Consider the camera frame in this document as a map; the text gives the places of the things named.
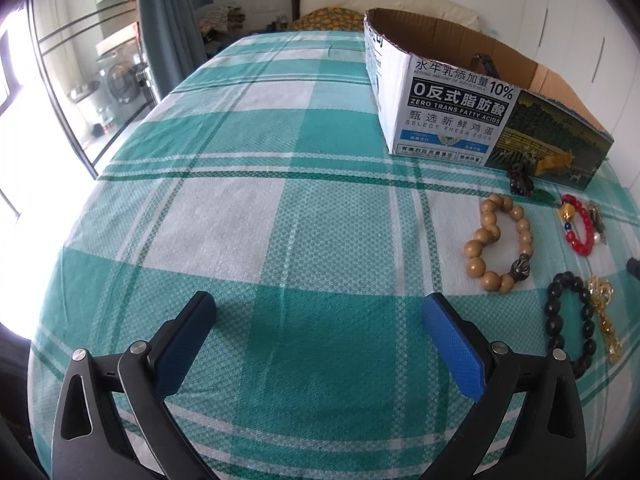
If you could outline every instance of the bed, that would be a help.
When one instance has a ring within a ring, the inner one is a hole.
[[[531,277],[489,296],[464,275],[461,247],[479,202],[508,190],[496,171],[388,155],[362,34],[238,41],[143,121],[60,252],[29,369],[44,467],[73,350],[148,340],[207,290],[218,323],[168,407],[221,478],[415,478],[471,406],[424,333],[422,298],[439,290],[487,339],[544,354],[546,286],[568,269],[611,280],[624,347],[610,365],[596,334],[594,365],[577,382],[592,469],[639,399],[640,282],[625,270],[640,253],[638,207],[605,163],[579,198],[600,203],[609,245],[584,259],[555,208],[524,200]],[[493,267],[513,259],[515,234],[502,231]],[[576,357],[577,301],[563,309]],[[140,460],[157,467],[128,404],[116,403]],[[515,396],[483,467],[521,405]]]

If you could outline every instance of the yellow floral pillow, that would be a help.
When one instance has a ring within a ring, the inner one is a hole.
[[[341,7],[314,10],[292,22],[288,30],[364,31],[364,14]]]

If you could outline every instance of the tan bead bracelet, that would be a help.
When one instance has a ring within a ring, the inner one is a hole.
[[[501,209],[508,213],[516,222],[516,231],[519,232],[520,256],[511,264],[511,269],[506,274],[499,276],[492,270],[486,270],[486,264],[480,257],[482,249],[500,239],[500,228],[496,225],[495,212]],[[489,198],[480,203],[480,223],[482,227],[474,232],[474,237],[469,240],[463,251],[469,258],[466,263],[466,275],[470,278],[480,278],[482,288],[487,292],[510,292],[513,285],[522,282],[529,277],[529,259],[533,256],[533,235],[529,230],[529,220],[524,218],[524,209],[514,205],[509,196],[501,196],[491,193]]]

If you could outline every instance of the stack of clothes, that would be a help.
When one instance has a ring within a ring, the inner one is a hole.
[[[244,14],[242,8],[236,4],[205,5],[196,9],[196,17],[208,57],[215,56],[245,36],[242,30]]]

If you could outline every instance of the blue gripper pad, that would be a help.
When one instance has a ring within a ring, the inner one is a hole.
[[[183,321],[156,362],[155,391],[158,399],[175,394],[200,351],[200,347],[216,322],[216,302],[208,292],[197,293],[184,307],[196,302],[196,307]]]
[[[422,322],[460,392],[478,402],[486,388],[484,363],[447,312],[447,308],[453,311],[442,294],[434,292],[428,295],[422,304]]]

